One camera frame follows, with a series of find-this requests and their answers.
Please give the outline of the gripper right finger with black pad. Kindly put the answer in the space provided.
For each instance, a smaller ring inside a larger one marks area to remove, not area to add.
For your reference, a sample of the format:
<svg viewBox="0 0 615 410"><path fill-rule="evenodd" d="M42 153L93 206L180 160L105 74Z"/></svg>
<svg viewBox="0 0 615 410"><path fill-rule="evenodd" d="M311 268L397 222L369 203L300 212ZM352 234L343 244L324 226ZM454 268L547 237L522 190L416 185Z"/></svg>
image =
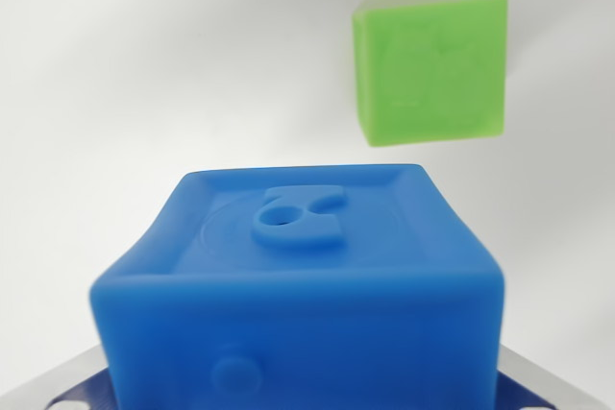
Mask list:
<svg viewBox="0 0 615 410"><path fill-rule="evenodd" d="M604 404L500 345L499 409L604 409Z"/></svg>

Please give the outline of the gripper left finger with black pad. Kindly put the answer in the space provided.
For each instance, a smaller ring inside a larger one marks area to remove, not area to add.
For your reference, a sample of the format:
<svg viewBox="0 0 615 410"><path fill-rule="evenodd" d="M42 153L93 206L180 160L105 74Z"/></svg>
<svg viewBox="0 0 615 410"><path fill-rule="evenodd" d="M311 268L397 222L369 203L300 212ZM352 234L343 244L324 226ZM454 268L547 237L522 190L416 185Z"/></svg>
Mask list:
<svg viewBox="0 0 615 410"><path fill-rule="evenodd" d="M106 356L101 346L93 347L61 364L51 372L53 391L46 409L114 409Z"/></svg>

